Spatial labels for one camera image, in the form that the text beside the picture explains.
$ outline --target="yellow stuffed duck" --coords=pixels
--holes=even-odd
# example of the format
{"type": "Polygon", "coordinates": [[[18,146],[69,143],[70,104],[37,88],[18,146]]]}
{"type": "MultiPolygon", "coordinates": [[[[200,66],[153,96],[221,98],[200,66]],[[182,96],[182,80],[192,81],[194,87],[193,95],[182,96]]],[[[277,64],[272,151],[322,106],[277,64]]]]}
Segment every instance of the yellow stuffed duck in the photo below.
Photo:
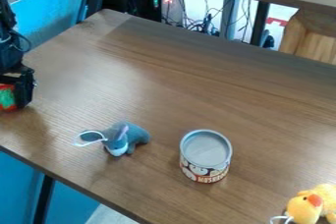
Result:
{"type": "Polygon", "coordinates": [[[319,217],[326,217],[330,224],[336,224],[336,186],[323,184],[299,192],[288,202],[286,216],[275,216],[270,224],[276,219],[286,219],[285,224],[315,224],[319,217]]]}

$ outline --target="floor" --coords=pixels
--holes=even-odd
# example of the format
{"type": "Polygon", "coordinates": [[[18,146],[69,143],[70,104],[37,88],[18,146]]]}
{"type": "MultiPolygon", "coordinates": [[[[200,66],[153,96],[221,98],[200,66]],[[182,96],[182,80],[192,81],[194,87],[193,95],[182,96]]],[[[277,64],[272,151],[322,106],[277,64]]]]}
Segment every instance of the floor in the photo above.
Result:
{"type": "Polygon", "coordinates": [[[100,204],[85,224],[137,224],[138,222],[100,204]]]}

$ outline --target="can label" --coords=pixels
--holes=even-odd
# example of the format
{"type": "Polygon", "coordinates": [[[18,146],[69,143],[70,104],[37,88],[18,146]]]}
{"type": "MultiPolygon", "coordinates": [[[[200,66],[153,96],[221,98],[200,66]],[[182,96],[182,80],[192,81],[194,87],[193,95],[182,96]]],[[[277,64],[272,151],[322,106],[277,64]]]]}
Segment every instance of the can label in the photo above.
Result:
{"type": "Polygon", "coordinates": [[[180,157],[182,172],[190,179],[201,183],[214,183],[225,178],[229,171],[229,164],[223,169],[203,168],[190,163],[183,155],[180,157]]]}

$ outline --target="table leg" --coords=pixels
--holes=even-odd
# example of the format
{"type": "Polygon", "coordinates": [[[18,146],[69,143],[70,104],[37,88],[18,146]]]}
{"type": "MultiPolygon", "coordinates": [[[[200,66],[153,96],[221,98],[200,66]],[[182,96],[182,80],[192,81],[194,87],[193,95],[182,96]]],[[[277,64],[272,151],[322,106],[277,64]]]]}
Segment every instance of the table leg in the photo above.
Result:
{"type": "Polygon", "coordinates": [[[54,186],[55,180],[47,175],[44,175],[41,192],[39,194],[38,203],[33,218],[33,224],[45,223],[54,186]]]}
{"type": "Polygon", "coordinates": [[[262,46],[262,35],[265,29],[266,19],[269,11],[269,3],[259,1],[256,10],[255,21],[251,38],[251,45],[262,46]]]}

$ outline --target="chair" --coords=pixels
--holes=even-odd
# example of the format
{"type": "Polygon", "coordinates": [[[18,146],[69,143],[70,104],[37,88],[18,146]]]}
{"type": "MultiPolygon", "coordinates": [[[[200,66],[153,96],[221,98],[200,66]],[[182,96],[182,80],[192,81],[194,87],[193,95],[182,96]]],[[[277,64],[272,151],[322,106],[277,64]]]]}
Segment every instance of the chair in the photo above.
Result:
{"type": "Polygon", "coordinates": [[[280,51],[336,65],[336,17],[298,11],[285,28],[280,51]]]}

